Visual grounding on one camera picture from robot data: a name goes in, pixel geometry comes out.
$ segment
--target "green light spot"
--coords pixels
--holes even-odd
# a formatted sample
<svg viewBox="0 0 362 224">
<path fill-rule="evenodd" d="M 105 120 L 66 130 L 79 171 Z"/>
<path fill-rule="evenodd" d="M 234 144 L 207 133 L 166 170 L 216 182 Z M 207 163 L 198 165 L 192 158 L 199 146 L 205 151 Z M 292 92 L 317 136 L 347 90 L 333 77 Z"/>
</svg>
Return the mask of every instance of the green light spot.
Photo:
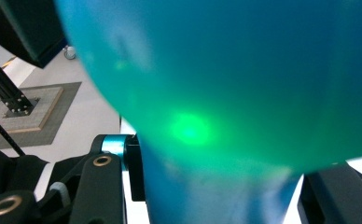
<svg viewBox="0 0 362 224">
<path fill-rule="evenodd" d="M 207 142 L 210 129 L 208 122 L 193 114 L 178 114 L 173 126 L 175 138 L 188 145 L 203 145 Z"/>
</svg>

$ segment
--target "white floor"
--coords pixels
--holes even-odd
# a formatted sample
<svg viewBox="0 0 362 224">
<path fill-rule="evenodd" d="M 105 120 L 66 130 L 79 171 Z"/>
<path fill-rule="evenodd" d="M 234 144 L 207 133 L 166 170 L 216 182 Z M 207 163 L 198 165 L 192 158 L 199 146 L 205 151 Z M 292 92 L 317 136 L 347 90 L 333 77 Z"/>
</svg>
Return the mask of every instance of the white floor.
<svg viewBox="0 0 362 224">
<path fill-rule="evenodd" d="M 41 159 L 50 162 L 60 161 L 86 154 L 97 134 L 119 133 L 118 113 L 106 103 L 94 88 L 78 60 L 69 61 L 61 53 L 45 69 L 39 69 L 16 59 L 5 71 L 14 83 L 20 87 L 82 82 L 53 144 L 40 147 L 24 147 L 23 150 L 27 154 L 37 155 Z M 123 133 L 133 132 L 130 126 L 123 126 L 121 130 Z M 12 149 L 4 149 L 4 151 L 9 156 L 16 156 Z M 362 160 L 351 161 L 351 165 L 362 173 Z M 124 185 L 129 223 L 149 223 L 145 203 L 133 203 L 131 201 L 127 173 L 124 173 Z M 299 188 L 294 194 L 285 217 L 285 223 L 300 223 L 296 207 Z"/>
</svg>

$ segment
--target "floor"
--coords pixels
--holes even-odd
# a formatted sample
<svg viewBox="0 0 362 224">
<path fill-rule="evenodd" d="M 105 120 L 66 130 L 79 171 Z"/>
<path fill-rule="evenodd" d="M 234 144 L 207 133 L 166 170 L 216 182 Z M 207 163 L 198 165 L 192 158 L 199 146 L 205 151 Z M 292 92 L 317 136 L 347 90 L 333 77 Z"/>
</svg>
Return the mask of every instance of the floor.
<svg viewBox="0 0 362 224">
<path fill-rule="evenodd" d="M 0 64 L 12 55 L 0 47 Z M 69 108 L 53 143 L 41 147 L 25 147 L 27 154 L 37 155 L 43 160 L 55 162 L 87 153 L 93 138 L 100 133 L 129 133 L 132 127 L 123 125 L 119 129 L 118 113 L 111 108 L 92 85 L 78 59 L 67 60 L 60 53 L 45 69 L 35 68 L 20 59 L 14 60 L 6 73 L 20 87 L 34 87 L 69 82 L 82 82 L 77 96 Z M 12 149 L 4 149 L 9 156 L 16 156 Z M 350 162 L 362 173 L 362 160 Z M 132 203 L 129 180 L 124 174 L 127 198 L 128 221 L 130 224 L 149 223 L 144 203 Z M 285 223 L 300 223 L 296 208 L 300 183 L 290 204 Z"/>
</svg>

